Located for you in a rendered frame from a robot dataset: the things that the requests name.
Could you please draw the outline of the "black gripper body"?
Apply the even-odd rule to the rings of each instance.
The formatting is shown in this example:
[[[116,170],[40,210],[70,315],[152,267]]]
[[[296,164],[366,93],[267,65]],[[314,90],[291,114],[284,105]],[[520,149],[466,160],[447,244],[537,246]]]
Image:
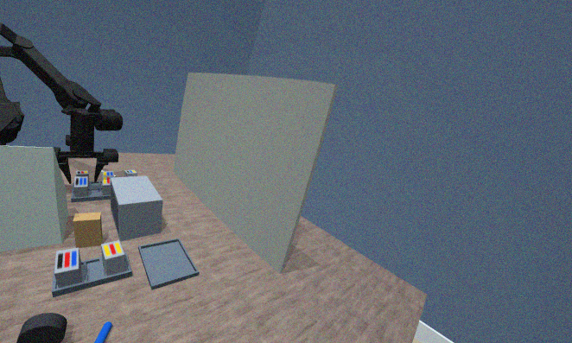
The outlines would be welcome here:
[[[93,152],[94,132],[70,132],[71,151],[60,151],[60,148],[50,147],[54,148],[54,153],[58,162],[65,162],[67,158],[98,158],[99,162],[118,162],[118,152],[116,149],[104,149],[104,152]]]

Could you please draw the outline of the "blue rounded rod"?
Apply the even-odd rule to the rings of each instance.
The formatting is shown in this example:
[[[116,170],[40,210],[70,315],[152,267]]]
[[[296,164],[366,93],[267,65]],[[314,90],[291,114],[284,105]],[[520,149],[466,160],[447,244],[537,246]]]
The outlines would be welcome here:
[[[100,334],[99,334],[99,336],[97,337],[97,339],[95,340],[94,343],[104,343],[104,342],[105,342],[105,339],[106,339],[106,337],[107,337],[107,335],[109,334],[109,332],[110,332],[110,330],[111,330],[111,327],[112,327],[112,324],[107,321],[107,322],[103,325],[103,327],[102,327],[102,329],[101,329],[101,331],[100,331]]]

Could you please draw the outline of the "grey flat panel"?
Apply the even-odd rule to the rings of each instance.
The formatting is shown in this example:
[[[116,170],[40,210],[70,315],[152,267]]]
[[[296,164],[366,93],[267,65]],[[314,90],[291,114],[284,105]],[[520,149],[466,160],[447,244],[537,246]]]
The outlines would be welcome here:
[[[301,79],[188,72],[173,172],[278,274],[337,90]]]

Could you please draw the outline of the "brown cardboard box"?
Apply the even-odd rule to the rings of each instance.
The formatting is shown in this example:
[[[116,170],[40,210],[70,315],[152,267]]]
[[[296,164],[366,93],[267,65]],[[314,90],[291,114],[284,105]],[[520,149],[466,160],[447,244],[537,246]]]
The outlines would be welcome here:
[[[101,213],[76,213],[73,231],[76,248],[102,245]]]

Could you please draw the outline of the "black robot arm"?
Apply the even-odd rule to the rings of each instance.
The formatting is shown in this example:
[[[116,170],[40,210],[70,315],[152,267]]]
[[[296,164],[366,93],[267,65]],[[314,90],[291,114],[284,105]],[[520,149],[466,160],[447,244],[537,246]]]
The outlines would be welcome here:
[[[61,112],[70,115],[70,131],[92,133],[94,126],[97,130],[119,131],[123,125],[121,114],[115,110],[102,109],[96,100],[84,87],[77,82],[66,79],[33,45],[33,42],[19,36],[0,22],[0,35],[10,41],[12,47],[0,47],[0,57],[13,57],[20,60],[44,84],[52,90],[57,102],[63,108]],[[87,104],[91,104],[87,109]],[[25,115],[20,108],[20,102],[7,99],[0,78],[0,146],[13,142],[21,130]]]

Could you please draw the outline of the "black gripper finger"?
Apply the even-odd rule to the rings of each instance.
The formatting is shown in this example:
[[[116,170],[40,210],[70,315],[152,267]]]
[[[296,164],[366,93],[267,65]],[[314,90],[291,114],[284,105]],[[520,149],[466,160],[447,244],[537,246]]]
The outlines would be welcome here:
[[[94,182],[97,181],[97,179],[98,179],[98,177],[99,177],[99,174],[100,174],[100,172],[102,171],[102,168],[103,168],[105,165],[108,165],[108,164],[109,164],[108,162],[99,162],[99,160],[98,160],[98,158],[97,158],[97,164],[96,164],[96,168],[95,168]]]
[[[59,163],[59,167],[60,167],[62,173],[64,173],[65,177],[69,181],[69,184],[72,184],[71,174],[70,174],[70,170],[69,170],[69,166],[68,166],[68,158],[66,159],[65,162],[58,162],[58,163]]]

